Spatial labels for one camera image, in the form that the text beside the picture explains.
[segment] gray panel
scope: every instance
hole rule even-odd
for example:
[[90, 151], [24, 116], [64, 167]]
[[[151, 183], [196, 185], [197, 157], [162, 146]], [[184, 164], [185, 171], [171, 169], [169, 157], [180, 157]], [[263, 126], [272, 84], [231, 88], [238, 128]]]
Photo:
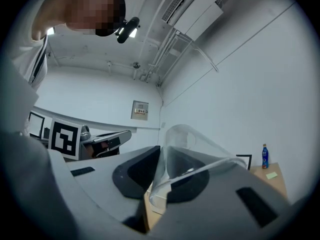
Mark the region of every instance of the gray panel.
[[152, 149], [146, 147], [120, 155], [92, 159], [87, 161], [68, 162], [70, 171], [92, 167], [95, 171], [75, 177], [75, 180], [104, 211], [120, 222], [136, 214], [139, 200], [126, 198], [115, 186], [112, 174], [118, 165]]
[[[129, 156], [138, 156], [141, 152], [131, 152], [129, 153], [126, 158], [128, 159]], [[90, 240], [105, 240], [105, 239], [146, 239], [147, 236], [138, 233], [137, 231], [134, 231], [130, 229], [129, 227], [123, 225], [122, 223], [115, 220], [110, 214], [106, 212], [106, 210], [97, 203], [95, 203], [94, 199], [92, 199], [93, 194], [88, 195], [86, 191], [82, 189], [79, 182], [82, 182], [82, 180], [87, 176], [87, 178], [90, 181], [90, 186], [88, 186], [92, 191], [95, 191], [94, 185], [97, 183], [95, 182], [96, 177], [93, 176], [94, 172], [88, 173], [87, 175], [82, 175], [78, 177], [73, 177], [70, 173], [70, 170], [79, 169], [82, 167], [88, 167], [92, 166], [96, 170], [100, 171], [97, 174], [101, 177], [104, 177], [105, 175], [101, 173], [102, 171], [108, 171], [108, 169], [104, 168], [107, 163], [102, 163], [102, 166], [99, 166], [99, 163], [101, 160], [107, 160], [112, 157], [106, 157], [101, 159], [94, 159], [94, 160], [87, 160], [87, 161], [76, 161], [76, 162], [70, 162], [65, 163], [63, 157], [61, 154], [54, 150], [49, 150], [49, 156], [51, 160], [52, 170], [55, 176], [56, 184], [61, 192], [61, 195], [71, 211], [72, 215], [74, 216], [74, 219], [78, 225], [78, 237], [79, 239], [90, 239]], [[112, 167], [116, 166], [116, 163], [122, 163], [123, 160], [113, 161], [111, 162]], [[130, 201], [129, 199], [123, 200], [117, 193], [114, 193], [114, 191], [104, 190], [100, 191], [100, 193], [96, 193], [99, 197], [105, 197], [108, 198], [108, 196], [117, 196], [118, 200], [116, 198], [112, 199], [113, 202], [108, 203], [108, 212], [112, 212], [113, 214], [118, 213], [116, 209], [113, 207], [120, 207], [123, 203], [126, 203], [126, 201]], [[130, 205], [127, 205], [130, 207], [130, 210], [126, 212], [126, 215], [131, 215], [132, 211], [134, 210], [135, 202], [130, 203]]]
[[236, 194], [243, 187], [253, 188], [278, 214], [289, 207], [271, 186], [241, 166], [230, 164], [210, 172], [207, 187], [196, 199], [168, 204], [149, 235], [168, 240], [252, 237], [260, 227]]

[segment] black rubber pad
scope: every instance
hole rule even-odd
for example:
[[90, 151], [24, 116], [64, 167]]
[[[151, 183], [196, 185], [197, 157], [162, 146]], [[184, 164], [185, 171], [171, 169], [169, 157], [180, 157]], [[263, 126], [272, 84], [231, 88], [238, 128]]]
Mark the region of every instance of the black rubber pad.
[[271, 207], [269, 207], [252, 188], [243, 187], [238, 189], [236, 193], [261, 228], [278, 217]]
[[85, 167], [81, 169], [72, 170], [71, 174], [73, 175], [73, 177], [77, 177], [77, 176], [88, 174], [94, 171], [95, 169], [93, 169], [92, 167]]
[[154, 180], [160, 146], [120, 164], [112, 174], [112, 180], [127, 198], [142, 199]]

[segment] transparent plastic container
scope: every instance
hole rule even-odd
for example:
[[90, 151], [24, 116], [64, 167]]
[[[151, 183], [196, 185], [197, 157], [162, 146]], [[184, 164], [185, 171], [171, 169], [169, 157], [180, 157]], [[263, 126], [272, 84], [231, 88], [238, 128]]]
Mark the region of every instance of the transparent plastic container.
[[185, 124], [173, 126], [165, 134], [149, 201], [164, 211], [172, 184], [205, 171], [228, 170], [234, 163], [246, 168], [242, 159], [192, 127]]

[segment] blue bottle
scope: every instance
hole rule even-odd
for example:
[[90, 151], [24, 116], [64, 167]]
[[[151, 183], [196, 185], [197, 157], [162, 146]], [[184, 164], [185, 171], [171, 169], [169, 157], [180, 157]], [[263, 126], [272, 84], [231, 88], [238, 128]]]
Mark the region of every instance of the blue bottle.
[[267, 169], [269, 167], [269, 151], [267, 149], [267, 144], [263, 144], [262, 150], [262, 168]]

